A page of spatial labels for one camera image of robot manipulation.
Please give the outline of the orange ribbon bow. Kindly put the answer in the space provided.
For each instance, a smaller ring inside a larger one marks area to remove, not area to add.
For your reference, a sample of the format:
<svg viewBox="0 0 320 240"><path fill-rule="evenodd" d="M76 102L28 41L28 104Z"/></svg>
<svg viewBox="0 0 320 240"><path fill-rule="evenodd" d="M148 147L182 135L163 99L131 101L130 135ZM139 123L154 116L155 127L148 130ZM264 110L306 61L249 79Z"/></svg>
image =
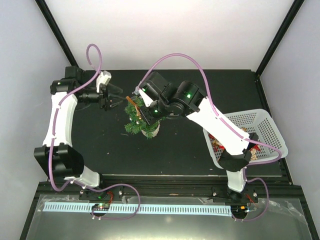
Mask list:
<svg viewBox="0 0 320 240"><path fill-rule="evenodd" d="M139 111L139 106L129 96L126 96L125 98L134 107L136 111Z"/></svg>

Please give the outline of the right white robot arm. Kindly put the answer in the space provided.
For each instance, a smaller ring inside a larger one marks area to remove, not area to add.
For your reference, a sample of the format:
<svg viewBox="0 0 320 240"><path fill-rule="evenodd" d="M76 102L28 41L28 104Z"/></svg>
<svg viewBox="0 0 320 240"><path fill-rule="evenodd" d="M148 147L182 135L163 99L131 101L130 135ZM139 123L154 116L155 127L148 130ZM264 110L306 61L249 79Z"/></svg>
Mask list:
<svg viewBox="0 0 320 240"><path fill-rule="evenodd" d="M216 166L227 173L228 198L238 202L246 195L245 168L259 139L256 133L237 127L210 103L208 94L190 81L175 86L153 72L136 87L135 93L143 100L139 114L148 125L173 115L188 118L212 135L224 148Z"/></svg>

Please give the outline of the gold glitter berry sprig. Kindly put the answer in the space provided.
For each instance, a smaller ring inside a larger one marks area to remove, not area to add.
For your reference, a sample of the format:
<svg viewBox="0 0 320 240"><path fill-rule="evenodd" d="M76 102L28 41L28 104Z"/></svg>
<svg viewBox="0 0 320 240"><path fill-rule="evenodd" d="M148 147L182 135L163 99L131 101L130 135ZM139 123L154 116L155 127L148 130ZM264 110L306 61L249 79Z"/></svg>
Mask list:
<svg viewBox="0 0 320 240"><path fill-rule="evenodd" d="M135 110L136 110L136 116L138 117L138 119L142 120L140 109L136 106Z"/></svg>

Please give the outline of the small green christmas tree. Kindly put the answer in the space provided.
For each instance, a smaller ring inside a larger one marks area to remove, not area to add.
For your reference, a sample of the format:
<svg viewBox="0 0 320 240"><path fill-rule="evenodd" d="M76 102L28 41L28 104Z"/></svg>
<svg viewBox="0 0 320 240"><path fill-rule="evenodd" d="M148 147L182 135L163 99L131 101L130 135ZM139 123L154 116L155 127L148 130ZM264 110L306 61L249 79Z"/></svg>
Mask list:
<svg viewBox="0 0 320 240"><path fill-rule="evenodd" d="M143 99L139 96L133 96L131 97L131 99L138 105L139 108L145 105ZM154 138L158 134L160 130L160 122L166 119L164 117L163 119L157 121L155 124L148 125L143 120L139 120L135 108L129 102L127 103L127 106L124 108L124 111L129 116L129 119L132 118L134 120L139 121L139 124L135 124L131 121L127 123L124 126L126 132L131 134L142 133L147 139Z"/></svg>

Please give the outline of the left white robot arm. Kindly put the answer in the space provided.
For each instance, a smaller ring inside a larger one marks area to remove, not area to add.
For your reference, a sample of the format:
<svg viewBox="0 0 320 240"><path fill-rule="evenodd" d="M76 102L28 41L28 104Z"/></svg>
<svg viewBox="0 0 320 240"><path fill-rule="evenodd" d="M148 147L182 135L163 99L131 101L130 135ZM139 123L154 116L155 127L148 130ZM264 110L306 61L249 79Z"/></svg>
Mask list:
<svg viewBox="0 0 320 240"><path fill-rule="evenodd" d="M83 156L73 148L72 125L74 112L79 103L98 104L100 109L110 110L117 106L112 99L120 99L123 90L110 83L112 75L101 71L93 76L95 85L81 87L84 71L76 66L65 69L65 77L50 86L51 114L46 137L41 147L34 149L34 157L47 175L53 189L61 192L66 184L79 184L97 200L103 199L108 188L103 177L85 166ZM55 180L66 184L58 187Z"/></svg>

